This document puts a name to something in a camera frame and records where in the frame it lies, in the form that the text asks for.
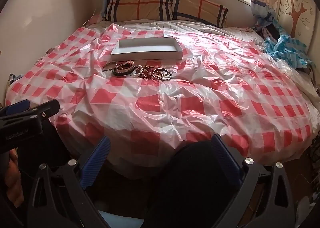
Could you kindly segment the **left hand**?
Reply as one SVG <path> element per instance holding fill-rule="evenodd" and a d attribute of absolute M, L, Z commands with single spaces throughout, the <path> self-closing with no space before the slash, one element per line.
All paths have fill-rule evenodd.
<path fill-rule="evenodd" d="M 21 174 L 18 169 L 18 155 L 16 149 L 9 152 L 9 164 L 5 173 L 7 197 L 18 208 L 24 201 L 21 185 Z"/>

